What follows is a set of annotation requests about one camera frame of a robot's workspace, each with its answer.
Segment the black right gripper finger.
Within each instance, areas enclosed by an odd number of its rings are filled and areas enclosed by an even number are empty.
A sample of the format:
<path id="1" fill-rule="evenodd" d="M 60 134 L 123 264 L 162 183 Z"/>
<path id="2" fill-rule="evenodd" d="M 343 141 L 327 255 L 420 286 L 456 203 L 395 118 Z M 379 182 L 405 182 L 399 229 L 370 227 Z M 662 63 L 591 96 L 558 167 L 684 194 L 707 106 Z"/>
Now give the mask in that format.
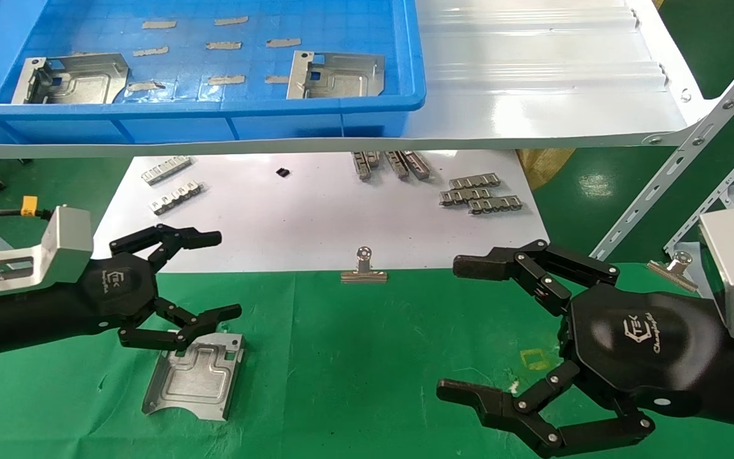
<path id="1" fill-rule="evenodd" d="M 464 279 L 513 280 L 554 317 L 568 313 L 572 297 L 556 277 L 591 288 L 598 284 L 614 286 L 619 276 L 614 265 L 544 239 L 518 248 L 493 247 L 485 256 L 455 256 L 452 273 Z"/>
<path id="2" fill-rule="evenodd" d="M 576 363 L 566 361 L 515 396 L 491 386 L 440 379 L 441 401 L 471 407 L 480 424 L 512 433 L 542 458 L 564 457 L 634 446 L 655 430 L 654 421 L 628 398 L 615 398 L 615 418 L 556 427 L 541 411 L 580 377 Z"/>

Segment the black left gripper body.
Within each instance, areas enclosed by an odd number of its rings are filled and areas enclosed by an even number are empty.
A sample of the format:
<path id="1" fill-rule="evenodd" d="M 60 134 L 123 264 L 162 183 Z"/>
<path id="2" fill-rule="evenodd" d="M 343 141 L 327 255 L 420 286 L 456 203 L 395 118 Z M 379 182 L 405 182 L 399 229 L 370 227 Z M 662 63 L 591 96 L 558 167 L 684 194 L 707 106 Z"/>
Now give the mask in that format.
<path id="1" fill-rule="evenodd" d="M 90 259 L 80 277 L 81 301 L 87 317 L 84 336 L 114 328 L 136 328 L 154 311 L 155 272 L 145 259 L 129 253 Z"/>

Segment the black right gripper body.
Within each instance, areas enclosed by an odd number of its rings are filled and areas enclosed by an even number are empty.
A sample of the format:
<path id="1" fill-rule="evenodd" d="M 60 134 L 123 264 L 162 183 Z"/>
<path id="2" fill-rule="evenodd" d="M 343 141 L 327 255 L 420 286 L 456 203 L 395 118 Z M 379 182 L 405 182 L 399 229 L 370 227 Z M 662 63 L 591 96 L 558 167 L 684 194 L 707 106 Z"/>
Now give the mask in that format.
<path id="1" fill-rule="evenodd" d="M 597 285 L 571 300 L 563 329 L 575 384 L 603 409 L 627 400 L 685 418 L 706 408 L 704 378 L 724 344 L 710 300 Z"/>

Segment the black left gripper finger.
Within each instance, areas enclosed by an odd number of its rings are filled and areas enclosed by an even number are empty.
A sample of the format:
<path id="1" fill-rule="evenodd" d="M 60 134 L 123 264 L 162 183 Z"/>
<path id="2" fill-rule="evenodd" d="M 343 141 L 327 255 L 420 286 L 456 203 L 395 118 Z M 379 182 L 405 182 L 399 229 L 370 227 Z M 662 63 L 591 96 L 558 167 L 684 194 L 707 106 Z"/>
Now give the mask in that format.
<path id="1" fill-rule="evenodd" d="M 111 255 L 134 254 L 155 246 L 147 258 L 152 272 L 159 272 L 175 254 L 184 250 L 215 247 L 222 243 L 219 231 L 200 232 L 195 228 L 173 228 L 157 224 L 111 241 Z"/>
<path id="2" fill-rule="evenodd" d="M 138 328 L 151 314 L 157 314 L 178 326 L 178 330 L 172 332 Z M 195 316 L 169 300 L 154 300 L 130 323 L 119 328 L 119 342 L 125 347 L 152 351 L 185 351 L 199 337 L 216 332 L 222 322 L 237 319 L 241 314 L 242 307 L 239 304 L 206 310 Z"/>

